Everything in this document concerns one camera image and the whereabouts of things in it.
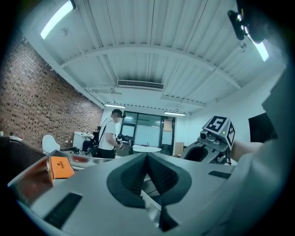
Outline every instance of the door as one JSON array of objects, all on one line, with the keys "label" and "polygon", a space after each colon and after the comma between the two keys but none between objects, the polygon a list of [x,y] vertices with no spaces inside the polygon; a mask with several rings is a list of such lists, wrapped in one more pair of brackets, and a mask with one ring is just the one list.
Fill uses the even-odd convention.
[{"label": "door", "polygon": [[138,114],[134,144],[158,147],[160,123],[161,116]]},{"label": "door", "polygon": [[172,155],[173,152],[173,137],[174,134],[174,118],[162,117],[161,119],[161,142],[159,148],[160,153],[165,155]]}]

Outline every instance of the black cap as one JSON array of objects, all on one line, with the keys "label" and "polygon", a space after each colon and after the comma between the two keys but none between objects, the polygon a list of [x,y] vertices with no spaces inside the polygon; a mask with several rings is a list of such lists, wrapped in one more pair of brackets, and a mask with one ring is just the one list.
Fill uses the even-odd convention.
[{"label": "black cap", "polygon": [[118,113],[119,115],[122,116],[122,118],[126,117],[125,114],[123,114],[123,112],[120,109],[114,109],[113,112],[112,112],[112,114],[113,113]]}]

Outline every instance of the wall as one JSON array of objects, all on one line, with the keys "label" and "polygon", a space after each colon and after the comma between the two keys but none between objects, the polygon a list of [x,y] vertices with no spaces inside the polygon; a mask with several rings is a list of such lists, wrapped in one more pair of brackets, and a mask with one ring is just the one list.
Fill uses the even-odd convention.
[{"label": "wall", "polygon": [[195,142],[202,127],[214,115],[231,118],[236,130],[236,140],[250,142],[248,119],[264,113],[262,103],[270,94],[271,88],[279,78],[277,75],[266,80],[255,79],[245,87],[208,108],[191,116],[177,118],[175,142],[184,142],[185,146]]},{"label": "wall", "polygon": [[0,68],[0,130],[41,148],[42,138],[71,147],[74,131],[92,131],[103,110],[57,75],[20,34]]}]

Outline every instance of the orange package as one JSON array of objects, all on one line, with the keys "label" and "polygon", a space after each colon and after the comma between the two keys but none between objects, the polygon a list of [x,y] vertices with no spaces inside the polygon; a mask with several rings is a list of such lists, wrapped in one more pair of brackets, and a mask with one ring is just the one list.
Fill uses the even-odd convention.
[{"label": "orange package", "polygon": [[49,172],[53,185],[56,185],[75,174],[69,159],[66,157],[50,157]]}]

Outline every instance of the ceiling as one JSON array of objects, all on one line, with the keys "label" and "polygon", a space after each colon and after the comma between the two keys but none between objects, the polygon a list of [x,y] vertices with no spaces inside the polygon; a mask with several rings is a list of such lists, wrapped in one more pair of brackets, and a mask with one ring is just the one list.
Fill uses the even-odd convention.
[{"label": "ceiling", "polygon": [[[263,62],[249,39],[237,40],[227,17],[235,0],[75,0],[77,8],[43,40],[41,30],[64,3],[42,2],[21,30],[54,70],[101,107],[194,113],[282,66],[269,46]],[[118,80],[164,86],[122,88]]]}]

